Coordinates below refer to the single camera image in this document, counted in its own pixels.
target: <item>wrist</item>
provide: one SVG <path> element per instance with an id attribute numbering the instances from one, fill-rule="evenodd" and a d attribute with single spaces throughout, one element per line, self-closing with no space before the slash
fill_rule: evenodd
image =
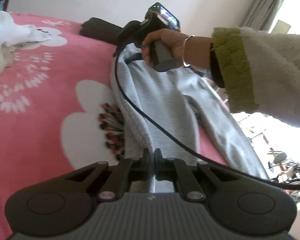
<path id="1" fill-rule="evenodd" d="M 184 48 L 185 62 L 193 65 L 199 71 L 210 69 L 211 43 L 212 38 L 190 37 Z"/>

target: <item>black cable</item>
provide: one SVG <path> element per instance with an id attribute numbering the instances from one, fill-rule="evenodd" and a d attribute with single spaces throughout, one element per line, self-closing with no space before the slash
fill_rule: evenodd
<path id="1" fill-rule="evenodd" d="M 226 169 L 226 170 L 229 170 L 229 171 L 232 171 L 232 172 L 235 172 L 237 174 L 240 174 L 240 175 L 243 175 L 243 176 L 246 176 L 248 178 L 251 178 L 251 179 L 255 179 L 255 180 L 258 180 L 260 182 L 263 182 L 263 183 L 266 183 L 266 184 L 269 184 L 271 186 L 274 186 L 274 187 L 278 187 L 278 188 L 281 188 L 281 189 L 289 189 L 289 190 L 300 190 L 300 185 L 289 185 L 289 184 L 282 184 L 282 183 L 277 183 L 277 182 L 272 182 L 272 181 L 269 181 L 269 180 L 266 180 L 266 179 L 261 179 L 261 178 L 258 178 L 258 177 L 255 177 L 255 176 L 252 176 L 250 174 L 247 174 L 247 173 L 244 173 L 242 171 L 238 171 L 238 170 L 235 170 L 231 167 L 228 167 L 228 166 L 224 166 L 220 163 L 217 163 L 209 158 L 206 158 L 202 155 L 200 155 L 199 153 L 195 152 L 194 150 L 190 149 L 188 146 L 184 145 L 182 142 L 180 142 L 177 138 L 175 138 L 173 135 L 171 135 L 167 130 L 165 130 L 162 126 L 160 126 L 157 122 L 155 122 L 154 120 L 152 120 L 148 115 L 146 115 L 141 109 L 139 109 L 131 100 L 130 98 L 126 95 L 126 93 L 123 91 L 121 85 L 120 85 L 120 82 L 119 82 L 119 78 L 118 78 L 118 61 L 119 61 L 119 57 L 122 53 L 122 51 L 124 50 L 125 46 L 122 46 L 120 49 L 118 48 L 117 49 L 117 52 L 116 52 L 116 60 L 115 60 L 115 63 L 114 63 L 114 76 L 115 76 L 115 80 L 117 82 L 117 85 L 118 85 L 118 88 L 121 92 L 121 94 L 123 95 L 124 99 L 127 100 L 127 102 L 142 116 L 144 117 L 145 119 L 147 119 L 150 123 L 152 123 L 156 128 L 158 128 L 161 132 L 163 132 L 166 136 L 168 136 L 172 141 L 174 141 L 176 144 L 178 144 L 181 148 L 183 148 L 185 151 L 187 151 L 188 153 L 190 153 L 191 155 L 193 155 L 194 157 L 198 158 L 198 159 L 201 159 L 203 161 L 206 161 L 208 163 L 212 163 L 216 166 L 219 166 L 220 168 L 223 168 L 223 169 Z"/>

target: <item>pink blanket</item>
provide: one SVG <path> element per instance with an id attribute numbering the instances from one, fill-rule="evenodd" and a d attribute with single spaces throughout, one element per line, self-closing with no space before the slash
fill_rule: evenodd
<path id="1" fill-rule="evenodd" d="M 4 205 L 17 190 L 99 160 L 105 147 L 98 115 L 115 103 L 110 88 L 113 45 L 78 35 L 80 24 L 13 14 L 52 40 L 24 44 L 0 75 L 0 240 L 11 235 Z M 201 130 L 201 154 L 225 163 Z"/>

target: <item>gray curtain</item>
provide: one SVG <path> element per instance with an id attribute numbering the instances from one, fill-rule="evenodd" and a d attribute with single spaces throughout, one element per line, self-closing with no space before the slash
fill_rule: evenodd
<path id="1" fill-rule="evenodd" d="M 269 31 L 283 1 L 284 0 L 255 0 L 250 9 L 250 13 L 241 26 L 247 26 L 258 31 Z"/>

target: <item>silver bangle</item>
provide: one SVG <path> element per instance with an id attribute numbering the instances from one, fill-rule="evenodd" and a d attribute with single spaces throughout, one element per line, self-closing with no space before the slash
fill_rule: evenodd
<path id="1" fill-rule="evenodd" d="M 189 67 L 191 64 L 187 64 L 186 61 L 185 61 L 185 49 L 186 49 L 186 42 L 189 38 L 191 37 L 195 37 L 194 35 L 189 35 L 188 37 L 186 37 L 185 41 L 183 42 L 183 52 L 182 52 L 182 62 L 183 62 L 183 65 L 185 67 Z"/>

